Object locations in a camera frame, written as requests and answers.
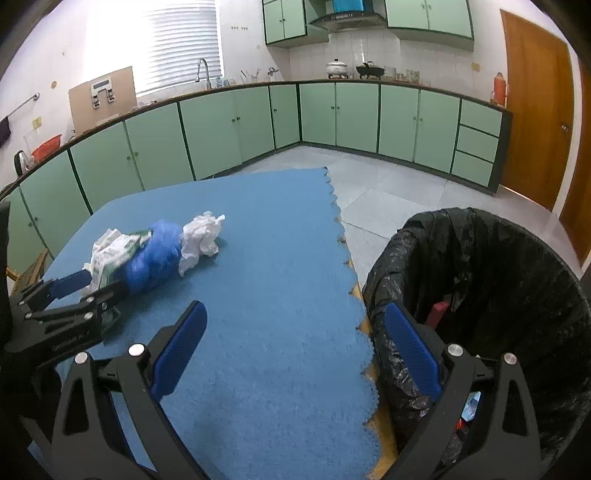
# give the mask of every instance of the black garbage bag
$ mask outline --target black garbage bag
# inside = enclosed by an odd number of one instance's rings
[[[419,323],[444,299],[445,343],[471,355],[519,358],[531,391],[544,470],[579,429],[591,399],[591,312],[570,268],[542,240],[488,212],[448,209],[412,217],[368,275],[363,299],[379,379],[402,449],[430,407],[384,325],[401,300]],[[452,439],[447,461],[461,449]]]

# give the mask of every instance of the orange thermos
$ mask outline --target orange thermos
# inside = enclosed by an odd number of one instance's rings
[[[493,98],[497,105],[505,106],[505,101],[507,98],[507,82],[501,72],[497,73],[495,76]]]

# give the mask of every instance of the red bowl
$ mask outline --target red bowl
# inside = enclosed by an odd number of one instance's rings
[[[56,135],[53,138],[47,140],[43,145],[36,148],[35,151],[31,154],[35,159],[36,163],[42,162],[45,158],[55,152],[58,148],[60,148],[61,144],[61,135]]]

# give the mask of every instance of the towel rack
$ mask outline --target towel rack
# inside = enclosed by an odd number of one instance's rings
[[[39,92],[35,93],[34,95],[31,95],[27,100],[25,100],[23,103],[21,103],[19,106],[17,106],[7,116],[11,116],[14,112],[16,112],[20,107],[22,107],[23,105],[25,105],[27,102],[30,102],[31,100],[39,100],[39,97],[40,97]]]

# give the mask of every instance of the blue plastic bag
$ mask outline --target blue plastic bag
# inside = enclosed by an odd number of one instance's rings
[[[182,227],[159,220],[150,230],[152,238],[121,267],[131,294],[151,290],[178,272]]]

